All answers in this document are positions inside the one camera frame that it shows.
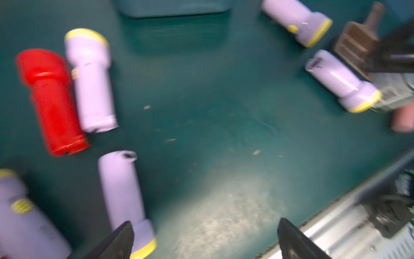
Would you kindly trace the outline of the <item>purple flashlight left upper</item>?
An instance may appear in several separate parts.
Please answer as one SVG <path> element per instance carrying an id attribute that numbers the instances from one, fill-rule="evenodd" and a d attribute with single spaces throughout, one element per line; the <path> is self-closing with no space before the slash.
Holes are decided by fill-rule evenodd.
<path id="1" fill-rule="evenodd" d="M 65 35 L 66 59 L 72 65 L 75 99 L 81 128 L 86 133 L 117 127 L 109 68 L 110 45 L 100 33 L 77 28 Z"/>

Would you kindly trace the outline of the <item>purple flashlight right upper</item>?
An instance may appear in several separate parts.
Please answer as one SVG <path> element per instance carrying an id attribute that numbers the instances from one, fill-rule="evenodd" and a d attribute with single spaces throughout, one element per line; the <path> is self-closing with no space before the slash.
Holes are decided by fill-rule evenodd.
<path id="1" fill-rule="evenodd" d="M 294 34 L 295 40 L 306 48 L 316 45 L 333 24 L 329 17 L 311 11 L 297 0 L 264 0 L 262 11 Z"/>

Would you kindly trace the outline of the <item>purple flashlight left lower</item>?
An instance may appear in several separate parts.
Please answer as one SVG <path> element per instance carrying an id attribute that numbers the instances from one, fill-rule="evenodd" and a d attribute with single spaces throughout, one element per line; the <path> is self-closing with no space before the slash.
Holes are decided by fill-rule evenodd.
<path id="1" fill-rule="evenodd" d="M 157 243 L 152 222 L 145 214 L 136 159 L 133 151 L 107 153 L 99 158 L 98 169 L 112 229 L 129 221 L 134 232 L 130 258 L 144 259 L 155 250 Z"/>

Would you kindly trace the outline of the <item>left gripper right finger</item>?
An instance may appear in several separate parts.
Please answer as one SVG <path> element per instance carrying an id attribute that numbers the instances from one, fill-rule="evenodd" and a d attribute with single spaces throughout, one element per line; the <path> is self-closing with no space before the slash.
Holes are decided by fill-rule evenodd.
<path id="1" fill-rule="evenodd" d="M 279 221 L 278 238 L 283 259 L 331 259 L 286 218 Z"/>

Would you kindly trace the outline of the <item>purple flashlight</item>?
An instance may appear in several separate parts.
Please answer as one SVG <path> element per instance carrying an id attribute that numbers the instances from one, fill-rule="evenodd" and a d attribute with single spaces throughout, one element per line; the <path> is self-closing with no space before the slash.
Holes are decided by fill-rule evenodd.
<path id="1" fill-rule="evenodd" d="M 311 11 L 297 0 L 264 0 L 262 11 L 294 34 L 295 40 L 306 48 L 316 45 L 333 24 L 329 17 Z"/>
<path id="2" fill-rule="evenodd" d="M 98 169 L 112 229 L 129 221 L 134 232 L 130 258 L 144 259 L 155 250 L 157 243 L 152 222 L 145 214 L 136 159 L 133 151 L 107 153 L 99 158 Z"/>
<path id="3" fill-rule="evenodd" d="M 117 127 L 109 68 L 110 45 L 100 33 L 77 28 L 65 35 L 66 59 L 72 65 L 75 99 L 81 128 L 86 133 Z"/>
<path id="4" fill-rule="evenodd" d="M 339 99 L 350 113 L 361 113 L 377 104 L 381 91 L 372 83 L 359 79 L 338 58 L 319 50 L 305 65 L 305 70 Z"/>
<path id="5" fill-rule="evenodd" d="M 66 259 L 72 254 L 65 237 L 10 169 L 1 169 L 1 249 L 9 259 Z"/>

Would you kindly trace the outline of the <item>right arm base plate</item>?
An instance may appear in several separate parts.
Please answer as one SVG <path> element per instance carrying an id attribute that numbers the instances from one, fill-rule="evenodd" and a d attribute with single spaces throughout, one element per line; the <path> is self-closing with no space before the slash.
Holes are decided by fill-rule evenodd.
<path id="1" fill-rule="evenodd" d="M 369 221 L 384 238 L 405 227 L 414 234 L 414 172 L 404 170 L 380 183 L 361 199 Z"/>

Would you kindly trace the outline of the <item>blue plastic storage box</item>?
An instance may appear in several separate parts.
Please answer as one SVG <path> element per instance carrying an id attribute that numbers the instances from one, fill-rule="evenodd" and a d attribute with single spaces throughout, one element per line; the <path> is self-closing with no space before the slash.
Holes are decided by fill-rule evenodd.
<path id="1" fill-rule="evenodd" d="M 117 10 L 129 17 L 171 17 L 223 13 L 232 8 L 227 0 L 117 0 Z"/>

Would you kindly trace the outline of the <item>red flashlight left upper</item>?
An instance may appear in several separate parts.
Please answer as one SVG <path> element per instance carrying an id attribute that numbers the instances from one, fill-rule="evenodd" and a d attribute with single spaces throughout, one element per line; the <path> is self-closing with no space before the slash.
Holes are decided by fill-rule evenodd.
<path id="1" fill-rule="evenodd" d="M 65 60 L 49 50 L 28 49 L 17 55 L 16 65 L 21 80 L 31 90 L 48 151 L 62 156 L 89 148 L 80 127 Z"/>

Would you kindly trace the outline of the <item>purple flashlight right lower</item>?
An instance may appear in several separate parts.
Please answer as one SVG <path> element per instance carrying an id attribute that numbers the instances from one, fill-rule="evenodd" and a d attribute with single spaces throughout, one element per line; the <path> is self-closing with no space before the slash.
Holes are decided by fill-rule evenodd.
<path id="1" fill-rule="evenodd" d="M 305 65 L 305 70 L 339 99 L 350 113 L 361 113 L 377 104 L 381 91 L 372 83 L 359 79 L 338 58 L 319 50 Z"/>

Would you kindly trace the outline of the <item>purple flashlight left middle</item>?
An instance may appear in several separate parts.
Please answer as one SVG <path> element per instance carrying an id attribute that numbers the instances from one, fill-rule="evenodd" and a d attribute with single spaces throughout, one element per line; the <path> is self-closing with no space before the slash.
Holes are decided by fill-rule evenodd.
<path id="1" fill-rule="evenodd" d="M 1 169 L 1 249 L 9 259 L 66 259 L 72 254 L 65 237 L 10 169 Z"/>

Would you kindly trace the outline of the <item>silver tin can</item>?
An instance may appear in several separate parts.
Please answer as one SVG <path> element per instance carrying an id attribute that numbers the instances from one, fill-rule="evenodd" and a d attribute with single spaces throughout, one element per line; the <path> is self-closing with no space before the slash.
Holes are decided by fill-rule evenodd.
<path id="1" fill-rule="evenodd" d="M 382 99 L 372 111 L 390 112 L 414 101 L 413 73 L 377 73 L 372 83 L 382 93 Z"/>

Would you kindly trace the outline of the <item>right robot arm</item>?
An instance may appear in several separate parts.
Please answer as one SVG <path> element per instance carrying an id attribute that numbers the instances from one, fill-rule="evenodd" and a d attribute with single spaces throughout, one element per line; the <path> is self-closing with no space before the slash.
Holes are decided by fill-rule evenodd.
<path id="1" fill-rule="evenodd" d="M 366 59 L 370 73 L 414 72 L 414 19 L 383 37 Z"/>

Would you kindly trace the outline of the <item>aluminium rail base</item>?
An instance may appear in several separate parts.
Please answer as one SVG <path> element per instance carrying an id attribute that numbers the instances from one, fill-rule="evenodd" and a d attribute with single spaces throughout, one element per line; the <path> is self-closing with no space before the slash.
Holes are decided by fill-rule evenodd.
<path id="1" fill-rule="evenodd" d="M 414 153 L 408 151 L 310 219 L 296 226 L 331 259 L 411 259 L 414 235 L 405 227 L 384 238 L 368 219 L 361 199 L 380 183 L 404 170 L 414 171 Z M 259 254 L 261 259 L 282 259 L 278 242 Z"/>

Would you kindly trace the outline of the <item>purple pink-handled spatula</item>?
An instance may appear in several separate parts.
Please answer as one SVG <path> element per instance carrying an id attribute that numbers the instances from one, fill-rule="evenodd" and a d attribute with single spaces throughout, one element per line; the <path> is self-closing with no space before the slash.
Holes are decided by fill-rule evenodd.
<path id="1" fill-rule="evenodd" d="M 391 129 L 398 133 L 414 132 L 414 54 L 394 55 L 403 60 L 406 65 L 411 65 L 413 73 L 406 74 L 406 81 L 413 91 L 412 101 L 394 113 Z"/>

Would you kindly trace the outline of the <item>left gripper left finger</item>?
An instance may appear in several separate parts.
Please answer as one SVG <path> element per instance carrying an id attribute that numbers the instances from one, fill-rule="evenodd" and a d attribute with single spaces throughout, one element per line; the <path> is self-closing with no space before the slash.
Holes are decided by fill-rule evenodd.
<path id="1" fill-rule="evenodd" d="M 93 248 L 84 259 L 129 259 L 134 243 L 132 224 L 125 221 Z"/>

